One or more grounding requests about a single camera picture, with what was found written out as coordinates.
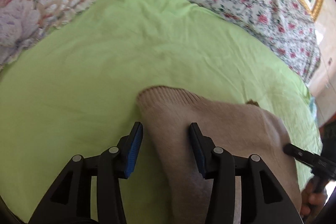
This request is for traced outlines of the person right hand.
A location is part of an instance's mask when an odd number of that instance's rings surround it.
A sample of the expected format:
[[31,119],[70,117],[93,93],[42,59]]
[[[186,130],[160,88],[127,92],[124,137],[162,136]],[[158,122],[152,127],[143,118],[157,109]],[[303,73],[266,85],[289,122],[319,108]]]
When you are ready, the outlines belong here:
[[[319,182],[323,185],[323,191],[317,193],[315,192],[315,187]],[[327,193],[325,190],[325,186],[327,183],[328,181],[320,181],[316,177],[311,178],[307,182],[305,188],[301,192],[302,202],[299,212],[301,218],[315,218],[322,210],[327,199]]]

